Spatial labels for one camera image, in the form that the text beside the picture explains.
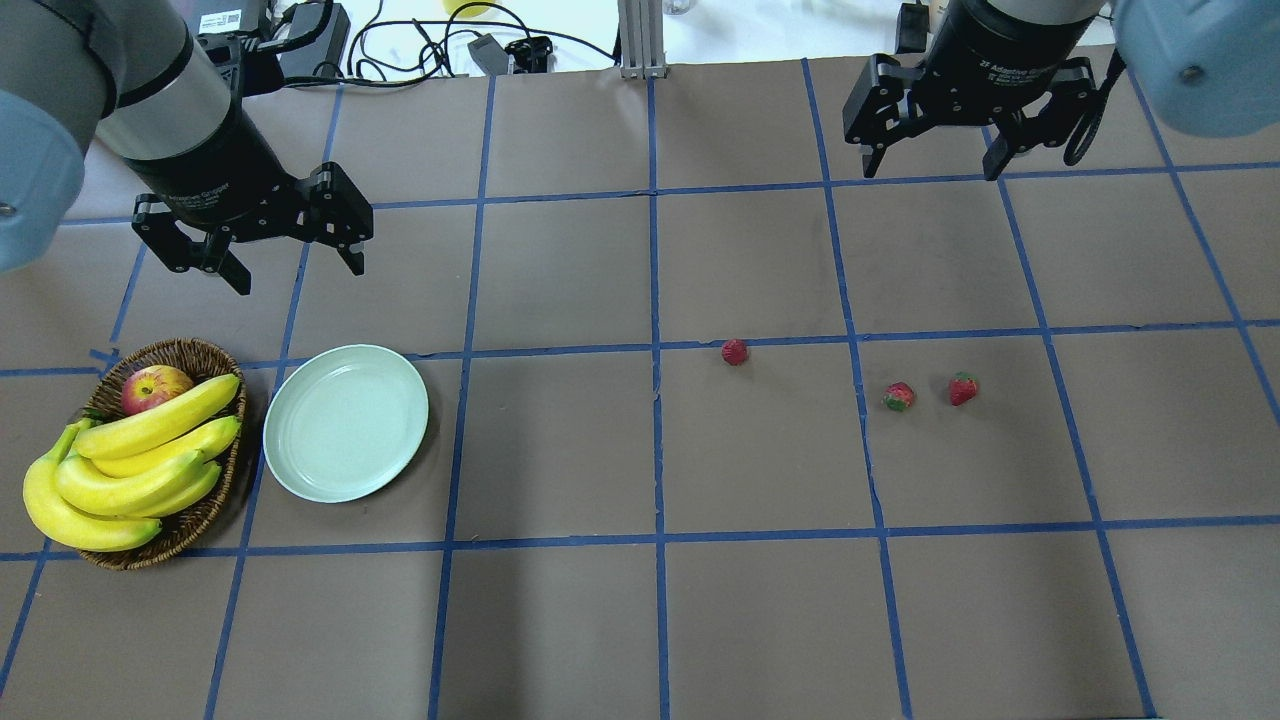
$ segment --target yellow banana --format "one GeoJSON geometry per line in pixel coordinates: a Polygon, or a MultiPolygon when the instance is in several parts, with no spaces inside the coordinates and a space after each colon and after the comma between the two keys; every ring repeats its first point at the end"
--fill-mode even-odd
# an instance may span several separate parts
{"type": "Polygon", "coordinates": [[[160,533],[160,520],[150,518],[95,518],[73,507],[54,487],[58,465],[88,421],[67,425],[58,445],[27,469],[22,501],[40,532],[65,546],[96,552],[115,552],[146,544],[160,533]]]}
{"type": "Polygon", "coordinates": [[[241,421],[234,415],[210,420],[189,433],[172,439],[160,447],[152,447],[146,452],[119,457],[115,460],[93,459],[93,466],[113,478],[128,478],[145,473],[151,468],[169,460],[175,455],[182,455],[188,450],[198,450],[202,460],[212,460],[230,447],[239,432],[241,421]]]}
{"type": "Polygon", "coordinates": [[[88,459],[74,452],[58,464],[54,484],[63,500],[93,515],[136,515],[138,510],[164,502],[200,477],[198,450],[165,460],[129,478],[99,473],[88,459]]]}
{"type": "Polygon", "coordinates": [[[159,447],[221,410],[238,388],[234,374],[210,378],[150,410],[79,433],[72,450],[93,460],[115,460],[159,447]]]}
{"type": "Polygon", "coordinates": [[[205,462],[200,473],[201,474],[196,478],[196,482],[178,491],[178,495],[164,502],[143,507],[142,510],[134,512],[134,515],[141,515],[143,518],[168,518],[179,510],[186,510],[188,506],[195,505],[196,501],[209,495],[209,491],[214,489],[214,486],[218,484],[219,475],[223,474],[223,468],[218,462],[205,462]]]}

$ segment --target white label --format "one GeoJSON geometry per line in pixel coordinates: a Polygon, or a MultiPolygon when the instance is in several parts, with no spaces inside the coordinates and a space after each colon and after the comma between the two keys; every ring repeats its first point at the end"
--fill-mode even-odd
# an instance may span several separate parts
{"type": "Polygon", "coordinates": [[[198,35],[206,32],[227,32],[232,29],[239,29],[241,10],[229,10],[227,13],[210,13],[207,15],[200,17],[200,31],[198,35]]]}

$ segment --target light green plate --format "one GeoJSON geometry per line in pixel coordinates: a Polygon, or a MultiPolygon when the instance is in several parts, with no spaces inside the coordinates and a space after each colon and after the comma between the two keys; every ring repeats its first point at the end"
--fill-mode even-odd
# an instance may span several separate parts
{"type": "Polygon", "coordinates": [[[404,469],[426,418],[426,386],[408,360],[376,345],[348,345],[284,380],[266,411],[262,450],[284,489],[347,502],[404,469]]]}

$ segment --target red strawberry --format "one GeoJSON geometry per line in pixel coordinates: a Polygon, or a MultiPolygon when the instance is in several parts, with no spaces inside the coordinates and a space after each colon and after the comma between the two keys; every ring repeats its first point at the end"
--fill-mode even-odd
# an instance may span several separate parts
{"type": "Polygon", "coordinates": [[[884,406],[895,413],[905,413],[915,404],[915,391],[906,383],[893,383],[884,388],[884,406]]]}
{"type": "Polygon", "coordinates": [[[969,373],[956,373],[951,378],[951,405],[964,405],[978,397],[978,378],[969,373]]]}
{"type": "Polygon", "coordinates": [[[731,340],[721,346],[721,357],[730,365],[746,363],[748,355],[746,343],[740,340],[731,340]]]}

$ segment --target plate rim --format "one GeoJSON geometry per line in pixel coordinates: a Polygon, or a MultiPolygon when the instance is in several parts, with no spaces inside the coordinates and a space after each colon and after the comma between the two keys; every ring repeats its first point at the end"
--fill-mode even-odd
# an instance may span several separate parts
{"type": "Polygon", "coordinates": [[[279,483],[280,487],[283,487],[289,493],[292,493],[292,495],[294,495],[297,497],[301,497],[302,500],[307,500],[307,501],[311,501],[311,502],[320,502],[320,503],[324,503],[324,505],[337,505],[337,503],[340,503],[340,502],[351,502],[353,500],[360,500],[361,497],[367,497],[367,496],[378,492],[379,489],[387,487],[387,484],[389,484],[397,477],[399,477],[401,471],[404,470],[404,468],[408,466],[408,464],[413,460],[413,455],[417,452],[417,448],[421,447],[422,439],[426,437],[426,428],[430,424],[430,419],[431,419],[431,400],[430,400],[430,395],[428,393],[428,389],[426,389],[426,382],[422,379],[421,373],[417,372],[417,368],[415,368],[413,364],[410,363],[407,357],[404,357],[399,352],[396,352],[394,350],[392,350],[389,347],[384,347],[381,345],[372,345],[372,343],[365,343],[365,342],[357,342],[357,343],[352,343],[352,345],[342,345],[342,346],[338,346],[338,347],[332,347],[329,350],[325,350],[324,352],[320,352],[319,355],[311,357],[306,363],[298,365],[298,368],[288,378],[285,378],[283,383],[280,383],[280,389],[275,391],[275,393],[273,395],[271,400],[268,402],[266,414],[262,418],[262,438],[261,438],[262,439],[262,457],[266,460],[266,465],[271,470],[271,475],[275,477],[275,482],[279,483]],[[268,433],[273,428],[273,423],[271,423],[273,411],[276,407],[276,402],[280,400],[280,397],[285,396],[285,391],[287,391],[287,388],[289,388],[289,383],[292,383],[296,378],[298,378],[300,377],[298,373],[301,373],[305,368],[307,368],[308,365],[312,365],[312,364],[315,364],[315,363],[317,363],[317,361],[320,361],[320,360],[323,360],[325,357],[329,357],[332,355],[337,355],[337,354],[342,354],[342,352],[351,352],[353,350],[375,350],[375,351],[378,351],[378,352],[388,356],[388,360],[390,360],[392,357],[394,357],[396,360],[399,360],[399,364],[407,366],[408,370],[412,372],[412,374],[417,378],[417,383],[419,383],[417,387],[421,387],[421,389],[422,389],[422,395],[421,395],[421,402],[424,405],[422,430],[421,430],[422,436],[419,439],[417,445],[415,446],[413,451],[410,452],[410,454],[407,454],[407,456],[404,457],[404,461],[401,462],[399,466],[397,466],[394,469],[394,471],[389,473],[385,480],[374,484],[374,487],[371,487],[369,489],[364,489],[364,487],[362,487],[360,489],[360,492],[357,492],[356,495],[344,495],[344,496],[339,496],[339,497],[335,497],[335,498],[323,498],[323,497],[310,496],[310,495],[302,492],[298,488],[291,487],[285,482],[284,475],[276,469],[276,462],[273,462],[273,460],[271,460],[273,451],[270,450],[271,448],[271,442],[268,439],[269,438],[268,433]]]}

